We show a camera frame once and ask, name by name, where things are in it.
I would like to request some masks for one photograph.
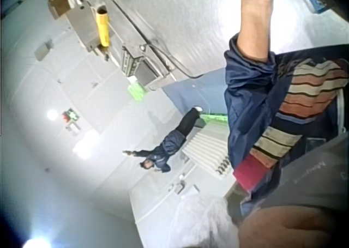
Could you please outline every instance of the white grille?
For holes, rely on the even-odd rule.
[[[228,135],[227,124],[211,121],[184,147],[183,153],[210,174],[223,179],[232,174]]]

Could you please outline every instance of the cable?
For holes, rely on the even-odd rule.
[[[171,62],[171,64],[173,64],[182,74],[184,74],[186,77],[190,78],[190,79],[198,79],[200,77],[202,77],[203,75],[198,75],[198,76],[190,76],[188,75],[184,70],[182,70],[182,68],[180,68],[173,60],[172,58],[167,54],[165,53],[163,50],[161,50],[160,48],[158,48],[157,46],[153,45],[153,44],[145,44],[145,46],[150,46],[151,48],[154,48],[156,50],[158,50],[160,53],[162,53],[166,58],[167,60],[169,60]]]

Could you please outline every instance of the white sneaker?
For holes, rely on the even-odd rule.
[[[195,108],[199,113],[201,113],[201,112],[203,111],[203,109],[202,109],[201,107],[199,107],[199,106],[194,106],[194,108]]]

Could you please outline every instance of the floating person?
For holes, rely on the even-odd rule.
[[[164,140],[153,150],[141,151],[123,151],[123,154],[135,157],[145,157],[146,159],[140,163],[140,166],[146,170],[157,167],[156,172],[167,173],[171,167],[167,164],[171,156],[179,151],[186,141],[186,137],[190,134],[196,121],[200,118],[202,108],[193,107],[180,121],[177,128],[171,131]]]

